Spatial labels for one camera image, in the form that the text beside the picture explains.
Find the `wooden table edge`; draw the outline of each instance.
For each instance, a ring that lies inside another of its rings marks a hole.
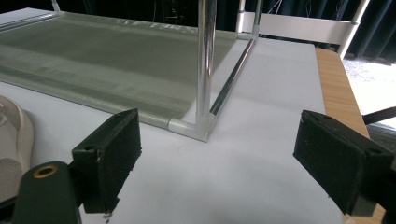
[[[326,114],[369,137],[340,56],[327,49],[316,49],[316,54]],[[377,224],[384,214],[384,208],[378,205],[372,217],[353,217],[352,220],[356,224]]]

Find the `metal bar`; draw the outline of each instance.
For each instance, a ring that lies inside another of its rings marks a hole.
[[[262,17],[262,6],[264,5],[263,1],[264,0],[257,0],[256,13],[254,15],[253,30],[251,33],[253,33],[253,36],[256,37],[259,37],[260,18]]]
[[[236,19],[236,32],[242,33],[242,27],[244,25],[244,13],[245,13],[245,0],[239,1],[238,15]]]
[[[365,125],[376,123],[384,119],[392,119],[396,117],[396,106],[376,111],[371,114],[363,115]]]
[[[54,19],[54,18],[57,18],[57,17],[58,16],[52,12],[52,13],[49,13],[49,14],[46,14],[46,15],[42,15],[42,16],[38,16],[38,17],[28,18],[28,19],[20,20],[20,21],[9,22],[9,23],[6,23],[4,25],[0,25],[0,32],[11,30],[11,29],[15,29],[15,28],[19,28],[19,27],[22,27],[22,26],[25,26],[25,25],[30,25],[30,24],[37,23],[37,22],[40,22],[40,21],[48,21],[48,20],[51,20],[51,19]]]
[[[56,0],[52,0],[52,6],[53,6],[53,10],[56,12],[61,11],[61,9],[59,8],[58,3],[56,2]]]
[[[219,93],[218,98],[216,98],[215,103],[212,105],[210,108],[210,113],[214,114],[215,116],[220,112],[223,103],[226,101],[228,97],[228,93],[230,92],[231,88],[233,87],[233,84],[235,83],[236,79],[238,78],[238,75],[241,73],[242,68],[244,67],[248,55],[250,54],[251,50],[253,49],[254,44],[256,43],[255,39],[250,39],[250,41],[247,44],[247,47],[245,48],[244,52],[242,53],[242,56],[239,58],[239,61],[236,63],[235,68],[231,72],[230,76],[228,77],[226,83],[224,84],[224,87],[221,89],[221,92]]]
[[[216,29],[216,0],[199,1],[197,117],[207,117]]]
[[[356,31],[358,30],[359,25],[361,24],[361,17],[363,16],[364,11],[366,10],[369,3],[370,0],[361,0],[358,10],[355,13],[355,16],[353,17],[352,21],[350,22],[352,24],[352,27],[346,33],[346,38],[344,43],[341,44],[340,48],[337,50],[338,54],[340,54],[341,59],[343,59],[344,56],[346,55],[350,42],[352,42],[352,38],[355,35]]]

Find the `white surface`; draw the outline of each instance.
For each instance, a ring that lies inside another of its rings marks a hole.
[[[244,32],[251,33],[253,21],[254,12],[245,12]],[[338,45],[345,44],[348,31],[352,27],[353,25],[349,21],[329,21],[264,13],[260,20],[260,34]]]
[[[110,117],[3,82],[0,94],[33,122],[33,165],[70,162],[71,149]],[[208,143],[141,124],[143,153],[111,222],[341,223],[336,205],[292,157],[300,113],[323,113],[322,101],[313,46],[259,40]],[[83,212],[82,219],[105,222]]]
[[[46,10],[40,10],[35,8],[24,8],[17,11],[0,14],[0,25],[9,23],[12,21],[24,20],[32,17],[42,16],[49,14]]]

